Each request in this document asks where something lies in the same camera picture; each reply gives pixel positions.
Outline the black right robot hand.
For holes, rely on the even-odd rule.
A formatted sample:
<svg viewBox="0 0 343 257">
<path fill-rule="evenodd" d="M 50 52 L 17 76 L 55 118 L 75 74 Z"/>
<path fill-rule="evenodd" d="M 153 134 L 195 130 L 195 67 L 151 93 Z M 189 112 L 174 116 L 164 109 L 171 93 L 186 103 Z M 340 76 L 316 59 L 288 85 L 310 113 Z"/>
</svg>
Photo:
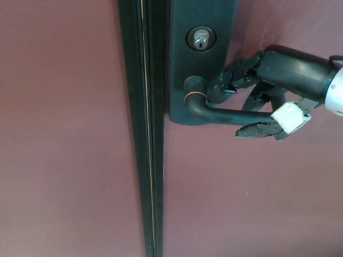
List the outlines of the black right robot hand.
<svg viewBox="0 0 343 257">
<path fill-rule="evenodd" d="M 243 88 L 252 89 L 243 112 L 256 117 L 270 103 L 272 113 L 266 121 L 249 119 L 236 137 L 281 141 L 303 127 L 311 111 L 321 105 L 335 114 L 342 112 L 341 58 L 321 58 L 272 45 L 228 66 L 210 91 L 209 101 L 222 103 Z"/>
</svg>

